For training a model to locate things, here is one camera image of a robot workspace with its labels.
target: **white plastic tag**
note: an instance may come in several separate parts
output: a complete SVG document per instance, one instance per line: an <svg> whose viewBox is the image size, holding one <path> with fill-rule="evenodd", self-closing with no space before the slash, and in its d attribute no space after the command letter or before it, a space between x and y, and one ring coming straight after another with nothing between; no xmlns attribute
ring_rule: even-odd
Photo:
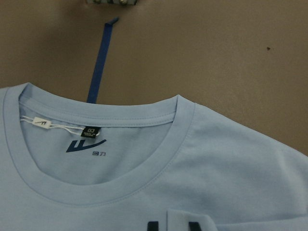
<svg viewBox="0 0 308 231"><path fill-rule="evenodd" d="M49 129L50 125L51 125L51 121L46 120L46 119L42 119L42 118L39 118L39 117L34 117L32 124L35 125L35 126L39 126L41 128Z"/></svg>

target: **t-shirt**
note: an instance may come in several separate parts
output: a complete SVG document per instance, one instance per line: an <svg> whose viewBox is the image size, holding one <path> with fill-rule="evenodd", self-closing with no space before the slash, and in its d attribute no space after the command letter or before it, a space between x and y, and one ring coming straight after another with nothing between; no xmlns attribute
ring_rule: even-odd
<svg viewBox="0 0 308 231"><path fill-rule="evenodd" d="M308 230L308 157L179 94L0 109L0 231Z"/></svg>

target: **brown surface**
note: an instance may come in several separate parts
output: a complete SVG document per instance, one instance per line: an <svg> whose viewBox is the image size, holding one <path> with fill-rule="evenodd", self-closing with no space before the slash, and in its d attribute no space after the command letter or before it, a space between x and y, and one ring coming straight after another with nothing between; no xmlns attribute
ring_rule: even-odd
<svg viewBox="0 0 308 231"><path fill-rule="evenodd" d="M119 16L97 103L180 94L308 155L306 1L189 2L3 0L0 88L85 102L104 23Z"/></svg>

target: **blue strip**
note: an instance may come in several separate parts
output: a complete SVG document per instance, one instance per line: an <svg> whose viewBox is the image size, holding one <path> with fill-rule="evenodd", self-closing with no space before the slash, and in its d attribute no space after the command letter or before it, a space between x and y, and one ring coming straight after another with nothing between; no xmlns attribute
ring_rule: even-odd
<svg viewBox="0 0 308 231"><path fill-rule="evenodd" d="M100 83L102 79L103 69L106 61L106 56L108 52L108 47L110 43L111 33L113 24L119 20L119 17L114 18L113 20L105 23L103 38L101 41L101 47L99 49L96 64L92 76L92 81L90 85L90 90L88 93L87 103L96 103L98 90L100 88Z"/></svg>

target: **ribbed neckband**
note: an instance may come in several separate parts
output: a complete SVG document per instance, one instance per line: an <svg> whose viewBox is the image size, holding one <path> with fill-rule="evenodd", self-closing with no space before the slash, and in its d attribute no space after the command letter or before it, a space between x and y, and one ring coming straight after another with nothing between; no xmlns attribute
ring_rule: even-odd
<svg viewBox="0 0 308 231"><path fill-rule="evenodd" d="M148 127L169 122L172 125L157 149L136 168L108 182L76 185L53 178L38 168L23 137L19 103L41 115L84 126ZM27 82L7 89L3 116L10 155L28 187L57 203L93 206L123 199L162 173L184 142L194 110L195 103L180 95L150 104L93 104L54 95Z"/></svg>

